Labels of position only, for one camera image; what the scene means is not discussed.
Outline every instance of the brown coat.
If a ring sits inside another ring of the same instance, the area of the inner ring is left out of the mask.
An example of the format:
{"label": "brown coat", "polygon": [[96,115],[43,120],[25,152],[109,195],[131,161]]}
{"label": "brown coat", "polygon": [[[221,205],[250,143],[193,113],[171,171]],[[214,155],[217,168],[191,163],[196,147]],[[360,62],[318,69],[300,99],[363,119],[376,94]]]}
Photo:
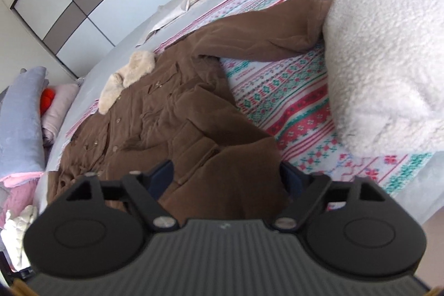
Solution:
{"label": "brown coat", "polygon": [[75,132],[50,173],[48,201],[85,172],[115,180],[171,159],[174,181],[159,202],[181,223],[273,218],[288,203],[281,157],[273,137],[237,111],[215,57],[294,56],[318,40],[330,3],[289,0],[213,22],[170,46],[106,115],[90,116]]}

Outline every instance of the red object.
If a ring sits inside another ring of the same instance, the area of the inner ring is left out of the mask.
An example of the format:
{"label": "red object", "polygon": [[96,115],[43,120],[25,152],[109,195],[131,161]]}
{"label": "red object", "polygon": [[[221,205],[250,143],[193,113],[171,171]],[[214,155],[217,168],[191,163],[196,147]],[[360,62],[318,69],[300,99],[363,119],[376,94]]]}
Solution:
{"label": "red object", "polygon": [[51,106],[52,101],[56,93],[51,88],[46,88],[42,92],[42,97],[40,98],[40,116],[43,116],[48,108]]}

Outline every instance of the sliding wardrobe door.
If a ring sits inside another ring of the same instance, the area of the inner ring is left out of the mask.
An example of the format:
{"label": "sliding wardrobe door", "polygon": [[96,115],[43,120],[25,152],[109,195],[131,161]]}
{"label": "sliding wardrobe door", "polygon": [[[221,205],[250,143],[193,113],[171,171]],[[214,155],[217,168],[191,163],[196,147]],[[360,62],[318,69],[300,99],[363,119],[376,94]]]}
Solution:
{"label": "sliding wardrobe door", "polygon": [[64,43],[57,57],[77,77],[83,77],[113,48],[97,27],[85,19]]}
{"label": "sliding wardrobe door", "polygon": [[103,0],[88,15],[114,44],[153,15],[170,0]]}
{"label": "sliding wardrobe door", "polygon": [[72,0],[18,0],[15,9],[43,40]]}

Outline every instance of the pink pillow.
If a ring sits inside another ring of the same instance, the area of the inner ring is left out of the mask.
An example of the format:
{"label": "pink pillow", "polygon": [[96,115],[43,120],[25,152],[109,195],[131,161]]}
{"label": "pink pillow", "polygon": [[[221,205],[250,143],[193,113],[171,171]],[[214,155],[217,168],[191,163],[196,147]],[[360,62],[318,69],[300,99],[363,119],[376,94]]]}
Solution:
{"label": "pink pillow", "polygon": [[77,84],[56,85],[52,88],[55,91],[54,101],[42,117],[43,144],[45,147],[54,144],[65,116],[79,92]]}

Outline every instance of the screw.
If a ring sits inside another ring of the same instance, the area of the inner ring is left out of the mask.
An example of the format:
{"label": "screw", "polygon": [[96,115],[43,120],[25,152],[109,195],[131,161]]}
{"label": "screw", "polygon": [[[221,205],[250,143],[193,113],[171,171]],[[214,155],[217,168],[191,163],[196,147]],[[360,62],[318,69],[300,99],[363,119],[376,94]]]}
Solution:
{"label": "screw", "polygon": [[229,229],[231,227],[231,224],[229,223],[223,223],[219,226],[221,229],[226,230]]}
{"label": "screw", "polygon": [[297,222],[290,217],[281,217],[274,222],[274,225],[281,230],[291,230],[296,228]]}
{"label": "screw", "polygon": [[176,224],[176,220],[169,216],[154,218],[153,224],[160,229],[170,229]]}

